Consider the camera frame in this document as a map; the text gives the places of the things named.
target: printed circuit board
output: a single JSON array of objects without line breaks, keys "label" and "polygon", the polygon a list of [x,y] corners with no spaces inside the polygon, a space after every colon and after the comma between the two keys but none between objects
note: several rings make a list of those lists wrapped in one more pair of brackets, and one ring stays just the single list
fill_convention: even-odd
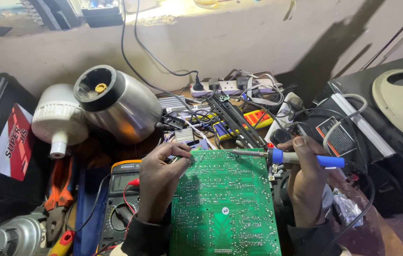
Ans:
[{"label": "printed circuit board", "polygon": [[172,201],[170,256],[280,256],[266,160],[192,155]]}]

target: sleeve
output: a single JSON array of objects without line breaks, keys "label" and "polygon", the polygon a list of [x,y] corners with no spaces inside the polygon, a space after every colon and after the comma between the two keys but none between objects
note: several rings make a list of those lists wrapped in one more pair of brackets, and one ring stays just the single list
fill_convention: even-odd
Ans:
[{"label": "sleeve", "polygon": [[128,256],[163,255],[168,251],[170,232],[171,224],[144,223],[134,216],[121,251]]},{"label": "sleeve", "polygon": [[[324,224],[311,228],[287,226],[296,256],[322,256],[324,249],[334,239],[331,227]],[[331,248],[327,256],[340,256],[342,249],[337,244]]]}]

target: white power strip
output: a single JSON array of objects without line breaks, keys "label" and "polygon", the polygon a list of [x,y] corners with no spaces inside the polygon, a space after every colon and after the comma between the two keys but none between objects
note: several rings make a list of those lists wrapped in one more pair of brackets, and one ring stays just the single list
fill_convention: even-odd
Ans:
[{"label": "white power strip", "polygon": [[[255,83],[257,84],[265,84],[268,86],[259,86],[258,89],[260,92],[270,92],[272,91],[272,86],[273,83],[271,79],[256,79],[254,81],[257,81]],[[195,83],[190,84],[190,93],[192,97],[201,97],[203,95],[211,95],[212,90],[209,89],[209,82],[200,82],[203,85],[203,90],[202,91],[196,91],[194,90],[193,86]],[[244,90],[238,90],[236,87],[236,81],[219,81],[220,89],[217,90],[217,93],[221,93],[223,91],[227,95],[239,95],[242,94]]]},{"label": "white power strip", "polygon": [[[285,101],[288,102],[289,99],[291,99],[291,98],[293,98],[293,97],[299,98],[296,94],[290,92],[290,93],[285,97]],[[288,114],[289,111],[290,111],[289,105],[286,104],[286,103],[283,103],[282,106],[281,106],[281,108],[280,108],[279,111],[277,112],[276,116],[283,116],[283,115],[286,115],[286,114]],[[284,117],[284,118],[277,118],[277,119],[279,120],[279,123],[282,125],[282,127],[285,127],[285,126],[286,126],[287,124],[289,124],[289,123],[293,123],[293,121],[290,121],[290,120],[288,119],[288,117],[289,117],[289,116],[286,116],[286,117]],[[265,141],[268,142],[268,143],[270,143],[270,142],[271,142],[271,140],[270,140],[271,134],[272,134],[274,131],[276,131],[277,129],[279,129],[279,128],[280,128],[280,127],[279,127],[279,125],[277,124],[277,121],[274,120],[274,121],[272,122],[271,126],[269,127],[269,131],[268,131],[268,133],[266,134]]]}]

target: car battery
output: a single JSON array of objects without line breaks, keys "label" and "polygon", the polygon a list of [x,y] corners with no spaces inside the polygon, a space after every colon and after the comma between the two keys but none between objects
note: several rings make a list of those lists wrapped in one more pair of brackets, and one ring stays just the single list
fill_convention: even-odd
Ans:
[{"label": "car battery", "polygon": [[31,131],[37,103],[13,77],[0,74],[0,216],[29,213],[44,200],[50,146]]}]

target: multimeter dial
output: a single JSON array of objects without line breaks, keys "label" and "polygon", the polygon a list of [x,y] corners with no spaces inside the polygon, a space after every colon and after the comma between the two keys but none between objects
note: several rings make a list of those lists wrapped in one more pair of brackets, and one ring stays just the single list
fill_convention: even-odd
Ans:
[{"label": "multimeter dial", "polygon": [[110,227],[116,231],[125,231],[132,215],[132,211],[126,204],[120,204],[114,207],[110,213]]}]

